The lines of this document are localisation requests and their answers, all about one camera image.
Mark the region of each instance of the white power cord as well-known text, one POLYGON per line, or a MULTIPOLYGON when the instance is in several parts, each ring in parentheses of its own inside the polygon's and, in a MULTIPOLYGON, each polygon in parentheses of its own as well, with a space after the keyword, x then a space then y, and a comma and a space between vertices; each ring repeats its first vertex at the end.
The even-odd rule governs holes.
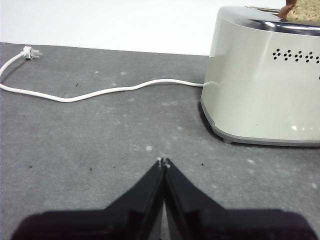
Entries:
MULTIPOLYGON (((14 61, 18 60, 19 58, 25 57, 26 59, 32 60, 33 58, 39 59, 41 55, 42 55, 42 53, 40 53, 39 50, 35 50, 30 46, 25 46, 23 48, 22 52, 20 52, 18 55, 11 58, 9 61, 7 61, 0 68, 0 77, 1 77, 2 73, 6 70, 6 68, 9 67, 9 65, 12 64, 14 61)), ((2 83, 0 83, 0 89, 6 90, 9 92, 13 92, 13 93, 32 95, 32 96, 36 96, 36 97, 40 97, 40 98, 44 98, 44 99, 50 99, 50 100, 61 102, 61 103, 72 103, 72 102, 92 98, 92 97, 95 97, 98 95, 102 95, 102 94, 110 94, 110 93, 123 92, 123 91, 132 91, 132 90, 140 89, 140 88, 152 85, 152 84, 159 84, 159 83, 174 83, 174 84, 182 84, 182 85, 187 85, 187 86, 192 86, 192 87, 200 87, 200 88, 202 88, 204 86, 201 83, 182 81, 182 80, 177 80, 177 79, 156 79, 156 80, 143 82, 143 83, 135 85, 135 86, 107 88, 107 89, 94 91, 94 92, 91 92, 88 94, 70 97, 70 98, 53 96, 50 94, 36 92, 36 91, 30 91, 30 90, 25 90, 25 89, 13 88, 13 87, 5 86, 2 83)))

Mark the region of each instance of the toaster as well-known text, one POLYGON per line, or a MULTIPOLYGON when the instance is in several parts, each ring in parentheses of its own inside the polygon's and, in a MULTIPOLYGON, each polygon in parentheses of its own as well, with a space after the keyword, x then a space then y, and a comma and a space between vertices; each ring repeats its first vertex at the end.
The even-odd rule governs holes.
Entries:
POLYGON ((201 105, 226 143, 320 146, 320 25, 278 13, 218 12, 201 105))

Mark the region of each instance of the gray countertop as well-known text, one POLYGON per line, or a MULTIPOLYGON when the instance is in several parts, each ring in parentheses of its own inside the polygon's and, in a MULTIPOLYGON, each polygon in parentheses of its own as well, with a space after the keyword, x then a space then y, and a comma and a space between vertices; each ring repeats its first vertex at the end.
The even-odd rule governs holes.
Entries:
MULTIPOLYGON (((23 45, 1 44, 1 65, 23 45)), ((158 78, 203 83, 208 57, 35 46, 4 84, 75 97, 158 78)), ((320 235, 320 148, 226 144, 200 105, 201 89, 148 86, 59 103, 1 91, 1 233, 49 210, 103 209, 169 157, 228 209, 282 209, 320 235)), ((169 239, 163 220, 162 238, 169 239)))

